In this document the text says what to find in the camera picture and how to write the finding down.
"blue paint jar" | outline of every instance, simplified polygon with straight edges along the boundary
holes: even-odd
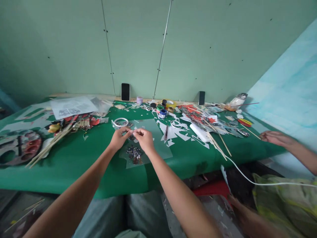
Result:
[[[164,119],[166,117],[166,114],[167,114],[167,111],[165,109],[162,109],[160,112],[159,112],[159,118],[162,118]]]

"light blue wall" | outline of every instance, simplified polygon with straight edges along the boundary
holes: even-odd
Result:
[[[249,90],[253,116],[317,152],[317,19]],[[273,160],[288,177],[312,174],[290,153]]]

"red stool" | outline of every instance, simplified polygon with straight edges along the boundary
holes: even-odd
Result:
[[[223,196],[230,206],[232,207],[230,201],[228,200],[228,195],[230,195],[230,190],[228,185],[226,184],[225,180],[219,181],[210,181],[205,183],[204,185],[200,186],[193,190],[193,193],[196,196],[212,196],[212,195],[221,195]]]

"green cloth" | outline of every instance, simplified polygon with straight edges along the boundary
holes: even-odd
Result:
[[[306,179],[287,179],[253,174],[256,183],[293,182],[317,185]],[[255,186],[253,197],[259,214],[290,237],[315,238],[317,188],[299,185]]]
[[[146,238],[141,231],[126,230],[121,232],[115,238]]]

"paint palette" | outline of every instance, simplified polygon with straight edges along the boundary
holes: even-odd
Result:
[[[29,161],[40,150],[42,138],[32,130],[18,130],[0,136],[0,161],[14,153],[11,161],[2,162],[0,166],[19,165]]]

